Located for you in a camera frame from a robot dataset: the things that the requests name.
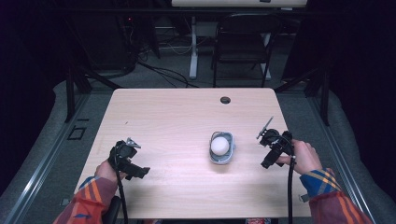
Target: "black chair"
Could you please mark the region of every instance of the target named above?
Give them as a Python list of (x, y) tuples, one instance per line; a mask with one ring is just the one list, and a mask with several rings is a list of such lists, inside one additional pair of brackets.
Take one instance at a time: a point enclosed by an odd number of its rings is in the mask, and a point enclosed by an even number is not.
[[(212, 69), (213, 87), (216, 87), (217, 63), (265, 63), (262, 87), (268, 72), (272, 47), (282, 29), (280, 18), (270, 14), (232, 14), (222, 18), (216, 30)], [(265, 45), (263, 35), (269, 35)]]

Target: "chair leg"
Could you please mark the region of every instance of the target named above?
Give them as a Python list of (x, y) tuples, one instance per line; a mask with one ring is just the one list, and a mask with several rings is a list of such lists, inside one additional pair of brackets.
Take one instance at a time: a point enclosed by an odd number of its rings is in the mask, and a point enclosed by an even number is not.
[(267, 60), (267, 62), (265, 63), (264, 73), (262, 74), (262, 88), (264, 87), (265, 79), (267, 78), (267, 72), (269, 66), (270, 66), (270, 61)]
[(216, 60), (212, 61), (213, 63), (213, 88), (216, 88), (216, 79), (217, 79), (217, 72), (218, 72), (218, 63)]

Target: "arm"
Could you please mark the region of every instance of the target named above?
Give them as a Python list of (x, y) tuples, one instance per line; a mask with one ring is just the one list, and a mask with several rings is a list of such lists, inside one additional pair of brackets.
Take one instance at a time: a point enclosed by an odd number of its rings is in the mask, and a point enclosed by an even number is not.
[[(331, 169), (323, 169), (318, 153), (309, 143), (292, 140), (300, 177), (310, 198), (309, 207), (314, 223), (372, 223), (341, 191)], [(277, 162), (289, 164), (290, 157), (279, 157)]]
[(102, 223), (102, 215), (110, 206), (117, 190), (117, 176), (107, 161), (79, 187), (72, 201), (53, 223)]

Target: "person's right hand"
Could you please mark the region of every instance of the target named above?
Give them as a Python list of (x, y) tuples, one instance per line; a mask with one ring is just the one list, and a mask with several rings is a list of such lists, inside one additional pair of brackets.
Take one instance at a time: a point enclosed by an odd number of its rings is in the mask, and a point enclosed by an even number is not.
[[(292, 139), (291, 143), (294, 145), (294, 155), (296, 157), (294, 170), (300, 175), (304, 175), (313, 170), (322, 169), (318, 153), (311, 144)], [(280, 156), (278, 163), (285, 163), (290, 165), (290, 156)]]

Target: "dark background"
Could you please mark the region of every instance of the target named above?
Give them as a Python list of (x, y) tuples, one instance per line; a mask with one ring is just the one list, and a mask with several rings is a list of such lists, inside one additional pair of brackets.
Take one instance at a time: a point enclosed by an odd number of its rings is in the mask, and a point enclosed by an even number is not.
[[(361, 1), (360, 6), (366, 7), (351, 8), (354, 4), (311, 2), (315, 3), (312, 10), (345, 10), (353, 16), (303, 21), (284, 77), (303, 74), (318, 66), (329, 52), (335, 53), (331, 90), (354, 130), (361, 160), (375, 183), (396, 202), (395, 4)], [(52, 88), (76, 64), (92, 66), (84, 51), (87, 46), (76, 41), (60, 17), (44, 13), (43, 6), (51, 4), (19, 0), (3, 1), (0, 6), (0, 193), (18, 172), (47, 121), (55, 99)], [(332, 45), (334, 39), (342, 41)]]

